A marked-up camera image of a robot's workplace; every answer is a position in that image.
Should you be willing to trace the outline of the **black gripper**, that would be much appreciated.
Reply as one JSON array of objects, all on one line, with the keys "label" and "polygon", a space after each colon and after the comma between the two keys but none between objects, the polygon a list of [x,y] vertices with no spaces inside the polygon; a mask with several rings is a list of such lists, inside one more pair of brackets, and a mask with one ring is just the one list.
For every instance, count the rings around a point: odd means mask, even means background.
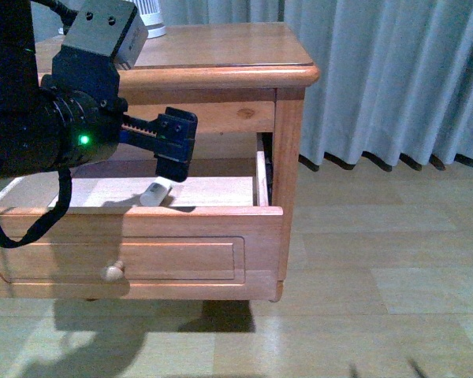
[{"label": "black gripper", "polygon": [[[61,126],[58,164],[88,164],[111,157],[120,142],[128,103],[118,94],[117,53],[63,45],[41,85],[54,96]],[[194,113],[166,107],[158,117],[156,175],[184,182],[196,141]]]}]

